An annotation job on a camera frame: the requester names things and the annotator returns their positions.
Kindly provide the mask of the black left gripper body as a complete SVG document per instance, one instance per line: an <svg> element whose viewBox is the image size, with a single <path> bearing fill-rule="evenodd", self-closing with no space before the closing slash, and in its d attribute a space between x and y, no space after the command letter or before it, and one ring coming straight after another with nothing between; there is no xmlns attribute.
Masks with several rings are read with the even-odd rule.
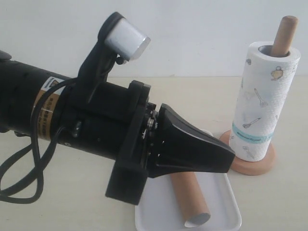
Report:
<svg viewBox="0 0 308 231"><path fill-rule="evenodd" d="M127 88L101 83L92 99L75 85L63 88L56 102L50 134L64 127L58 143L115 161L106 197L132 205L140 202L153 142L149 120L156 105L148 101L150 86L132 81Z"/></svg>

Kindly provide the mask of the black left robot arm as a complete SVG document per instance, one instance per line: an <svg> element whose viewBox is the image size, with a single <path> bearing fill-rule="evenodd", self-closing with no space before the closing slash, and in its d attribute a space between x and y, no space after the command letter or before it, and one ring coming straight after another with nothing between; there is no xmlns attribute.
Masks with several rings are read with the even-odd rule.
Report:
<svg viewBox="0 0 308 231"><path fill-rule="evenodd" d="M137 205L147 179L179 172L227 173L235 158L224 142L180 117L169 105L149 102L150 86L97 83L89 91L76 78L13 61L0 54L0 130L30 144L0 166L4 175L31 152L34 167L0 199L30 204L43 191L43 171L61 144L115 161L106 197Z"/></svg>

